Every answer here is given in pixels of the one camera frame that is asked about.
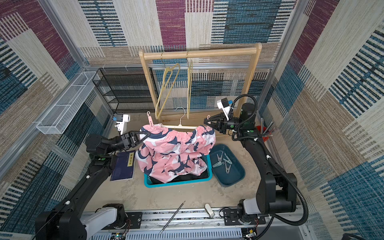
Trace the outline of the pink patterned shorts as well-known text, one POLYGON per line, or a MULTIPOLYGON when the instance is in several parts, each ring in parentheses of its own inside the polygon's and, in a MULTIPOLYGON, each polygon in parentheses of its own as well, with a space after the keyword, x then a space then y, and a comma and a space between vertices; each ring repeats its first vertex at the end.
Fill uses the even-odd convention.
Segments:
POLYGON ((137 150, 135 158, 141 171, 163 184, 180 175, 199 176, 208 170, 203 159, 209 155, 216 143, 215 130, 208 126, 198 126, 190 132, 179 132, 162 124, 145 125, 141 131, 151 136, 137 150))

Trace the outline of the white clothespin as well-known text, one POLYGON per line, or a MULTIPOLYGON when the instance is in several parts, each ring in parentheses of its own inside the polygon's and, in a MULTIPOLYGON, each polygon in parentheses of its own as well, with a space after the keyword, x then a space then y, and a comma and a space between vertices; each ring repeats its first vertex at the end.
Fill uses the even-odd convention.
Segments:
POLYGON ((229 173, 230 173, 231 166, 232 166, 232 165, 225 163, 225 171, 226 171, 226 174, 229 174, 229 173))
POLYGON ((222 162, 224 152, 221 151, 219 154, 217 154, 218 162, 222 162))

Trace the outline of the mint clothespin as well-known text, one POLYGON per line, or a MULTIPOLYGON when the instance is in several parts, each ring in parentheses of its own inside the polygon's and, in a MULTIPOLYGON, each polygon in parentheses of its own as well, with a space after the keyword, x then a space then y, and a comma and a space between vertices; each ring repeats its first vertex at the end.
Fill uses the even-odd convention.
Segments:
POLYGON ((225 164, 224 162, 217 162, 217 163, 215 163, 215 164, 213 165, 213 168, 217 168, 217 167, 222 166, 222 165, 224 165, 224 164, 225 164))
POLYGON ((227 154, 224 154, 224 157, 223 157, 223 160, 228 163, 229 165, 232 165, 233 162, 231 161, 231 159, 227 156, 227 154))

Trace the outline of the black shorts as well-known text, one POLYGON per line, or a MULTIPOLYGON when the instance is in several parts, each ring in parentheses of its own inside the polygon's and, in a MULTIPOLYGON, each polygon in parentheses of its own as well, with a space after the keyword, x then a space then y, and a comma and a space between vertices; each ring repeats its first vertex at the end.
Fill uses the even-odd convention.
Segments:
MULTIPOLYGON (((192 180, 200 180, 200 179, 206 179, 208 177, 209 177, 209 171, 205 170, 199 176, 196 176, 196 175, 193 175, 193 174, 177 176, 176 178, 171 180, 169 183, 185 182, 185 181, 192 181, 192 180)), ((153 177, 150 177, 150 180, 151 180, 152 184, 154 184, 154 185, 158 185, 158 184, 162 184, 163 183, 163 182, 161 182, 161 181, 159 181, 159 180, 157 180, 157 179, 155 179, 153 177)))

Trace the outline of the yellow hanger of beige shorts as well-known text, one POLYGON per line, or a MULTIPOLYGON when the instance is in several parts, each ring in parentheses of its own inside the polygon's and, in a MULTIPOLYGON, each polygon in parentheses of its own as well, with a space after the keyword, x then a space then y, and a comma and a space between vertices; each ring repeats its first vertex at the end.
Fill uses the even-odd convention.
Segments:
POLYGON ((164 65, 164 67, 161 91, 155 107, 155 117, 157 120, 161 119, 162 112, 181 71, 181 65, 179 63, 176 63, 172 67, 166 67, 166 65, 164 65))

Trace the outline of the yellow hanger of black shorts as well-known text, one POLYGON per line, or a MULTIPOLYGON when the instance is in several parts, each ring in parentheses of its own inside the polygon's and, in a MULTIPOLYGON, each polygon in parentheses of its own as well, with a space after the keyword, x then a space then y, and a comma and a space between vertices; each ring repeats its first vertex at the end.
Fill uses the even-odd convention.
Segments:
POLYGON ((193 62, 190 63, 189 61, 189 51, 187 51, 186 54, 186 60, 187 60, 187 65, 188 65, 188 79, 187 79, 187 84, 188 84, 188 95, 187 95, 187 118, 189 119, 190 116, 190 109, 191 109, 191 95, 192 95, 192 81, 193 81, 193 62))

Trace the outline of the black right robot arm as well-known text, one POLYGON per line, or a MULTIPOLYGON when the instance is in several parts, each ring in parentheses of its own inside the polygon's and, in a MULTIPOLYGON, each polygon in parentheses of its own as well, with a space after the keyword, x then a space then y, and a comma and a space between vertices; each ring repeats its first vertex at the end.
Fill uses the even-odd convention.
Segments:
POLYGON ((262 133, 255 126, 257 100, 243 94, 229 101, 217 101, 222 113, 206 118, 204 124, 221 134, 232 132, 232 140, 240 142, 255 162, 261 181, 252 199, 241 200, 237 207, 239 220, 271 216, 291 226, 301 226, 309 218, 304 195, 297 186, 294 174, 288 174, 267 149, 262 133))

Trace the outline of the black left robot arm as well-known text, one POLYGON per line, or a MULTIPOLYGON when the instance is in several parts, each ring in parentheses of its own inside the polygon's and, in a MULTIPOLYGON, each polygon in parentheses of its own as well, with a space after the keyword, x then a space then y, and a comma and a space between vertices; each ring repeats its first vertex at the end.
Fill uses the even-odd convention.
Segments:
POLYGON ((35 220, 34 240, 89 240, 103 228, 125 229, 129 220, 122 204, 109 204, 88 217, 85 207, 113 173, 118 157, 116 151, 129 150, 144 142, 149 132, 130 131, 108 139, 91 134, 86 138, 87 152, 92 156, 86 176, 50 212, 42 212, 35 220))

